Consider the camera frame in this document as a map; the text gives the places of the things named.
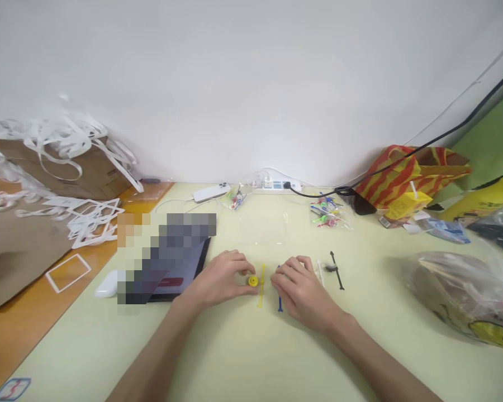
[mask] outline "small box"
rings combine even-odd
[[[106,144],[108,137],[100,140]],[[82,168],[82,176],[78,180],[67,180],[78,177],[78,170],[75,167],[51,162],[44,155],[40,160],[37,152],[24,146],[20,140],[0,139],[0,152],[9,162],[23,168],[26,173],[56,195],[108,201],[119,196],[131,185],[106,154],[95,146],[72,159]],[[45,145],[45,152],[52,157],[60,158],[49,145]]]
[[[408,192],[393,201],[389,210],[379,219],[386,228],[401,227],[421,209],[425,208],[432,198],[422,192]]]

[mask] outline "blue plastic stick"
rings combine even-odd
[[[283,313],[283,309],[281,308],[281,296],[279,297],[279,308],[278,308],[279,313]]]

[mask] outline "white plastic frame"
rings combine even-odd
[[[59,289],[58,286],[56,285],[56,283],[54,283],[54,279],[52,279],[52,277],[50,276],[50,273],[52,271],[54,271],[55,269],[61,267],[63,264],[65,264],[66,262],[72,260],[73,258],[75,257],[78,257],[78,259],[80,260],[80,262],[82,264],[84,264],[84,266],[88,269],[86,272],[84,272],[83,274],[81,274],[78,278],[76,278],[74,281],[72,281],[71,283],[69,283],[66,287],[62,288],[62,289]],[[56,293],[61,293],[63,292],[65,289],[67,289],[68,287],[70,287],[72,284],[74,284],[76,281],[78,281],[80,278],[82,278],[85,274],[87,274],[88,272],[91,271],[91,267],[88,265],[88,263],[85,261],[85,259],[82,258],[82,256],[80,254],[75,254],[74,256],[71,256],[69,257],[68,259],[66,259],[64,262],[62,262],[61,264],[59,265],[56,265],[54,268],[52,268],[50,271],[48,271],[45,276],[46,278],[48,279],[49,283],[50,283],[50,286],[52,286],[52,288],[54,289],[54,291]]]

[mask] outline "cartoon face print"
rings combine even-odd
[[[503,327],[487,321],[475,321],[469,324],[473,334],[486,343],[495,344],[503,348]]]

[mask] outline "orange wooden surface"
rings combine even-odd
[[[134,187],[131,187],[121,194],[121,206],[127,213],[149,213],[172,185],[173,183],[144,184],[145,192],[141,194],[136,194]],[[20,190],[20,187],[0,181],[0,190],[15,193]],[[91,267],[91,272],[59,294],[52,289],[46,277],[41,276],[0,307],[0,386],[73,304],[116,251],[117,241],[70,250],[53,266],[78,253]],[[67,275],[65,271],[57,271],[60,271],[60,275]]]

